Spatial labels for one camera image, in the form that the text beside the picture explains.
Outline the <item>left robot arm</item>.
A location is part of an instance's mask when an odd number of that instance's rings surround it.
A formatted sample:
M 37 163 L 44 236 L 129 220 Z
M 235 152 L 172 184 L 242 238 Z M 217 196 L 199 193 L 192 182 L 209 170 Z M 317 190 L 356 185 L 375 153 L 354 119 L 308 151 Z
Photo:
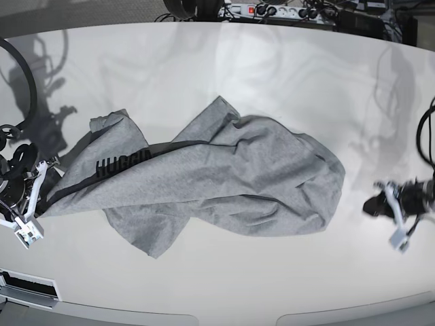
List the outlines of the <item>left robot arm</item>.
M 434 169 L 434 101 L 421 116 L 417 125 L 415 144 L 419 157 Z M 378 195 L 369 198 L 363 204 L 362 211 L 371 217 L 386 216 L 394 218 L 392 205 L 387 201 L 386 187 L 392 187 L 393 199 L 398 203 L 404 217 L 417 216 L 434 211 L 434 178 L 425 181 L 407 181 L 397 184 L 393 181 L 382 184 Z

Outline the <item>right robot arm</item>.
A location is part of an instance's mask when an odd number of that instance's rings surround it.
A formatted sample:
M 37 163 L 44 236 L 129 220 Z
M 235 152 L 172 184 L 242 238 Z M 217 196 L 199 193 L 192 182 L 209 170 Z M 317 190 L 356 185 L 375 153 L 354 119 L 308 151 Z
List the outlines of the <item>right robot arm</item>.
M 29 89 L 29 111 L 23 121 L 14 125 L 1 125 L 1 148 L 4 149 L 9 140 L 18 140 L 30 126 L 37 113 L 37 86 L 30 66 L 24 56 L 4 38 L 1 48 L 5 50 L 21 68 Z M 29 195 L 31 183 L 36 180 L 38 172 L 34 165 L 38 156 L 36 144 L 19 146 L 10 160 L 1 166 L 1 214 L 7 222 L 20 216 L 21 202 Z

